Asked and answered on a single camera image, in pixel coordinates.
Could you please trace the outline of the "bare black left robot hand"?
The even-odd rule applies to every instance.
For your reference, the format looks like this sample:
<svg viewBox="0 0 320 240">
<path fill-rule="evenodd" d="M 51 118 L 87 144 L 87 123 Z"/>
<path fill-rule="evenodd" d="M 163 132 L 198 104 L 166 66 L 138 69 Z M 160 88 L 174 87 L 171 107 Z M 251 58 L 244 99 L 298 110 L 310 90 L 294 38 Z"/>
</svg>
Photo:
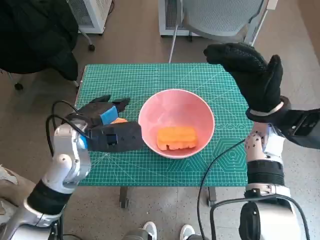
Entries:
<svg viewBox="0 0 320 240">
<path fill-rule="evenodd" d="M 91 127 L 109 125 L 119 117 L 119 113 L 125 110 L 131 98 L 125 97 L 112 101 L 110 99 L 110 94 L 97 97 L 70 117 L 83 120 Z"/>
</svg>

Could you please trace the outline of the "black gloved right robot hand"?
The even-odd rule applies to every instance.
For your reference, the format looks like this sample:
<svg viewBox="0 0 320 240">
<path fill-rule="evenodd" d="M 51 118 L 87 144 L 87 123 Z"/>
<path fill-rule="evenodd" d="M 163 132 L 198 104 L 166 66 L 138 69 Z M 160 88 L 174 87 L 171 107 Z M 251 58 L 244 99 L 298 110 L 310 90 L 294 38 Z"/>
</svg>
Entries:
<svg viewBox="0 0 320 240">
<path fill-rule="evenodd" d="M 280 104 L 283 66 L 279 55 L 266 61 L 244 43 L 210 44 L 203 54 L 209 64 L 221 65 L 233 77 L 251 110 L 268 113 Z"/>
</svg>

